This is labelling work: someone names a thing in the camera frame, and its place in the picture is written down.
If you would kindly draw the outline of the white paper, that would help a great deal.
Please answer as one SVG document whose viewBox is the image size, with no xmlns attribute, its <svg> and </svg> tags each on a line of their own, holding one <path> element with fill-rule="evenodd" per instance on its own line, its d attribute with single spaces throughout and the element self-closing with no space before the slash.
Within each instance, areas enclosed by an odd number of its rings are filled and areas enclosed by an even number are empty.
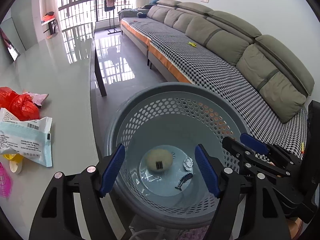
<svg viewBox="0 0 320 240">
<path fill-rule="evenodd" d="M 191 157 L 186 157 L 183 161 L 183 168 L 187 172 L 192 172 L 193 171 L 193 159 Z"/>
</svg>

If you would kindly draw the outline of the dark hair clip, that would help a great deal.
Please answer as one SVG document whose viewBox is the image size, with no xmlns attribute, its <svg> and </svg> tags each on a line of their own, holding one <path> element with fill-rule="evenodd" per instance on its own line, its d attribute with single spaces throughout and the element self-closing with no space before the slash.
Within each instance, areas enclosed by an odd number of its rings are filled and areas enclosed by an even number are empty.
<svg viewBox="0 0 320 240">
<path fill-rule="evenodd" d="M 193 174 L 192 174 L 192 173 L 188 173 L 188 174 L 184 175 L 184 176 L 180 179 L 178 185 L 177 185 L 175 188 L 181 191 L 181 190 L 182 190 L 182 185 L 183 185 L 184 183 L 186 183 L 188 180 L 192 179 L 192 178 L 193 178 Z"/>
</svg>

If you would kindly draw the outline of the pink plastic shuttlecock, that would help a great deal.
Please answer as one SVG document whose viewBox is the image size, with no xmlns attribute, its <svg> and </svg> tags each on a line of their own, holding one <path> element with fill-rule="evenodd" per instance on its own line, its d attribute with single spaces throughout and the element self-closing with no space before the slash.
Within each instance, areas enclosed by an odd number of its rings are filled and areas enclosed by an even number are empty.
<svg viewBox="0 0 320 240">
<path fill-rule="evenodd" d="M 12 180 L 7 171 L 0 163 L 0 194 L 3 198 L 8 198 L 12 191 Z"/>
</svg>

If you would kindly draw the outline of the white round container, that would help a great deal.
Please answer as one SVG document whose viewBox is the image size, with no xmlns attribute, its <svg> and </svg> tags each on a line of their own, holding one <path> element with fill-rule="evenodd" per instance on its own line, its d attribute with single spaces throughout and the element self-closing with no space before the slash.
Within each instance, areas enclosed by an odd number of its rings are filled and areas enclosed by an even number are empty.
<svg viewBox="0 0 320 240">
<path fill-rule="evenodd" d="M 9 167 L 12 173 L 19 174 L 22 170 L 23 159 L 10 160 Z"/>
</svg>

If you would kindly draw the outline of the beige sloth plush toy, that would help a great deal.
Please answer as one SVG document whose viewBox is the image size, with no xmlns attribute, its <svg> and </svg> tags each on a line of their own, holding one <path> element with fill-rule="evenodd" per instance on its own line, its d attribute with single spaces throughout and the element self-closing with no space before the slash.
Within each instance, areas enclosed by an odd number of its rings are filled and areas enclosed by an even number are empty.
<svg viewBox="0 0 320 240">
<path fill-rule="evenodd" d="M 157 148 L 147 154 L 145 162 L 149 171 L 164 172 L 172 166 L 173 156 L 168 150 Z"/>
</svg>

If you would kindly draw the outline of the light blue wipes packet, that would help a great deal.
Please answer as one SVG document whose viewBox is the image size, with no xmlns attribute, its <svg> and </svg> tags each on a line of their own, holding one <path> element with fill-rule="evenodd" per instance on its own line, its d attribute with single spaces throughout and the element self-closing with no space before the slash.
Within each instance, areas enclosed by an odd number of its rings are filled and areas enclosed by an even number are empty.
<svg viewBox="0 0 320 240">
<path fill-rule="evenodd" d="M 1 108 L 1 155 L 19 154 L 42 166 L 52 167 L 52 118 L 20 121 Z"/>
</svg>

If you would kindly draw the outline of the red plastic bag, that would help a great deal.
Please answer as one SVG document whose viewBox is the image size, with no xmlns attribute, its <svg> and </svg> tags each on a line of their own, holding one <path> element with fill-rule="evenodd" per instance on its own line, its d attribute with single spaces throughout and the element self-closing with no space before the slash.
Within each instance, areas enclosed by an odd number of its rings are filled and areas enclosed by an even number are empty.
<svg viewBox="0 0 320 240">
<path fill-rule="evenodd" d="M 28 94 L 17 94 L 9 87 L 0 88 L 0 107 L 7 109 L 20 121 L 40 119 L 38 107 Z"/>
</svg>

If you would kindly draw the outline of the pink snack wrapper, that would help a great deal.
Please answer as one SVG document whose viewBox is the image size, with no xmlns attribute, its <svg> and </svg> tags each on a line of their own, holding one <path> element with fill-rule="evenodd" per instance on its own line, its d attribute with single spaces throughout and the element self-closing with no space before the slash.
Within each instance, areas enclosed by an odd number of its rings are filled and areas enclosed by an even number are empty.
<svg viewBox="0 0 320 240">
<path fill-rule="evenodd" d="M 48 98 L 48 94 L 37 94 L 37 93 L 28 92 L 26 90 L 23 90 L 22 93 L 23 94 L 28 94 L 31 97 L 32 102 L 39 109 L 42 107 L 42 103 L 44 102 L 44 100 L 46 100 L 46 98 Z"/>
</svg>

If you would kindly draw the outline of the grey perforated trash basket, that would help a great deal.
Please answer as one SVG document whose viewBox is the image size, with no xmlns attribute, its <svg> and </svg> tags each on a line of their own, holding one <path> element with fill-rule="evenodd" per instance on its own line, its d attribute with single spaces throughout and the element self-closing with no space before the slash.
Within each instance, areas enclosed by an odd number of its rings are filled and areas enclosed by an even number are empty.
<svg viewBox="0 0 320 240">
<path fill-rule="evenodd" d="M 239 140 L 247 132 L 247 124 L 227 100 L 196 85 L 167 82 L 135 94 L 119 107 L 105 135 L 104 154 L 124 145 L 125 160 L 114 188 L 137 215 L 167 228 L 199 228 L 210 223 L 219 201 L 208 192 L 196 164 L 193 178 L 181 191 L 175 188 L 188 173 L 183 161 L 193 158 L 202 144 L 222 165 L 237 170 L 238 162 L 222 148 L 222 140 Z M 147 154 L 157 148 L 173 156 L 164 172 L 146 166 Z"/>
</svg>

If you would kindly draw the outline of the houndstooth sofa cover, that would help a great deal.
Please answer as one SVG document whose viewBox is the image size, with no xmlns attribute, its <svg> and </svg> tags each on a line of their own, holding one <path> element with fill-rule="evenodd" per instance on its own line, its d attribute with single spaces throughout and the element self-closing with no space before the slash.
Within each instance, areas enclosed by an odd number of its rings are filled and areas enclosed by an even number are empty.
<svg viewBox="0 0 320 240">
<path fill-rule="evenodd" d="M 146 46 L 127 31 L 123 29 L 122 31 L 147 53 Z M 152 63 L 160 63 L 154 57 L 148 57 L 148 60 Z M 164 69 L 166 74 L 173 77 L 166 68 Z M 279 145 L 298 157 L 303 156 L 308 118 L 305 103 L 291 120 L 286 123 L 281 122 L 244 76 L 223 60 L 215 61 L 212 66 L 205 66 L 200 80 L 191 83 L 211 90 L 227 100 L 242 116 L 253 137 L 263 142 Z"/>
</svg>

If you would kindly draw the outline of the yellow toy on sofa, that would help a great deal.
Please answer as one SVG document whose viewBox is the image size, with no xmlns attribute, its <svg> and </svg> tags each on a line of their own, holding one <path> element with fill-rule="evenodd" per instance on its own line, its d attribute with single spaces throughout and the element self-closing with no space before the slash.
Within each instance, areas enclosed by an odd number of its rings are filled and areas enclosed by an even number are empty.
<svg viewBox="0 0 320 240">
<path fill-rule="evenodd" d="M 189 44 L 190 46 L 194 47 L 194 48 L 197 47 L 197 44 L 195 44 L 194 42 L 188 42 L 188 44 Z"/>
</svg>

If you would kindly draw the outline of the grey sectional sofa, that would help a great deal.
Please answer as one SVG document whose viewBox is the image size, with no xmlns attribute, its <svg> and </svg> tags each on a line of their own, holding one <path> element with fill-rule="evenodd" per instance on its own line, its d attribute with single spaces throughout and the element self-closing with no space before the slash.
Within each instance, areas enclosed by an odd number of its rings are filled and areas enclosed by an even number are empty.
<svg viewBox="0 0 320 240">
<path fill-rule="evenodd" d="M 138 18 L 137 13 L 147 14 Z M 291 120 L 312 94 L 314 79 L 282 42 L 247 21 L 204 5 L 160 0 L 123 9 L 119 23 L 181 82 L 197 82 L 205 66 L 223 60 L 235 67 L 281 122 Z M 194 42 L 194 48 L 188 44 Z"/>
</svg>

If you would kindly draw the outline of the blue cushion on sofa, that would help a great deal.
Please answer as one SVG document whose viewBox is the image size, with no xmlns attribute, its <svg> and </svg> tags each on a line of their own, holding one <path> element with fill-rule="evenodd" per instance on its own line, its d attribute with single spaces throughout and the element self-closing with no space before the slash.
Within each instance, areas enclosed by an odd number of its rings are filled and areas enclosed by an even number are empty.
<svg viewBox="0 0 320 240">
<path fill-rule="evenodd" d="M 137 13 L 137 17 L 138 17 L 138 18 L 146 18 L 146 17 L 147 17 L 147 14 L 142 13 L 142 12 L 138 12 L 138 13 Z"/>
</svg>

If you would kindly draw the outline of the leaning floor mirror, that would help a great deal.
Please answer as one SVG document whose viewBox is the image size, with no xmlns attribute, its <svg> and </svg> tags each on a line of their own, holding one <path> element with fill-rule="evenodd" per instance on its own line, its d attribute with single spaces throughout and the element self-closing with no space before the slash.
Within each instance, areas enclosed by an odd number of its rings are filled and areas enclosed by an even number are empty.
<svg viewBox="0 0 320 240">
<path fill-rule="evenodd" d="M 16 61 L 25 52 L 25 46 L 20 39 L 12 18 L 8 18 L 1 23 L 1 36 L 13 61 Z"/>
</svg>

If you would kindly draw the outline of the clothes drying rack stand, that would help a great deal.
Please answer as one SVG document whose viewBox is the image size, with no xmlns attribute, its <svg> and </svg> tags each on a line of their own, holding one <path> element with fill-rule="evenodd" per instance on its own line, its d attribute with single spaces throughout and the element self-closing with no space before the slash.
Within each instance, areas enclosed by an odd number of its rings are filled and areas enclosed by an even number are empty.
<svg viewBox="0 0 320 240">
<path fill-rule="evenodd" d="M 115 8 L 116 8 L 117 0 L 105 0 L 104 1 L 104 11 L 108 12 L 108 21 L 109 25 L 106 31 L 108 35 L 119 33 L 120 30 L 116 29 L 116 21 L 115 21 Z"/>
</svg>

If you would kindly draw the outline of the small side table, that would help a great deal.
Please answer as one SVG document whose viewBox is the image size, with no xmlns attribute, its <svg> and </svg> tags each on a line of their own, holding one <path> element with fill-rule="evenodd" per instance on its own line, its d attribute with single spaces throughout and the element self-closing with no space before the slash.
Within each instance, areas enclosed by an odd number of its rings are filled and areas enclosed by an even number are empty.
<svg viewBox="0 0 320 240">
<path fill-rule="evenodd" d="M 58 22 L 55 17 L 55 12 L 53 11 L 49 11 L 43 16 L 41 25 L 43 27 L 43 33 L 47 35 L 48 39 L 55 37 L 59 32 Z"/>
</svg>

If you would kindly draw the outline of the black window grille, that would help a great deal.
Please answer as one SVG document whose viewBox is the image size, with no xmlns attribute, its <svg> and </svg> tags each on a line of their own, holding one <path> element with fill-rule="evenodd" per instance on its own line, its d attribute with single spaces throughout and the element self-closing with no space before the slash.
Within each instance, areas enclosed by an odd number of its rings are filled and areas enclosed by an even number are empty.
<svg viewBox="0 0 320 240">
<path fill-rule="evenodd" d="M 57 15 L 62 30 L 87 23 L 103 22 L 109 25 L 108 12 L 104 11 L 105 0 L 56 0 Z M 116 25 L 119 24 L 118 13 L 123 9 L 131 9 L 136 0 L 117 0 L 115 8 Z"/>
</svg>

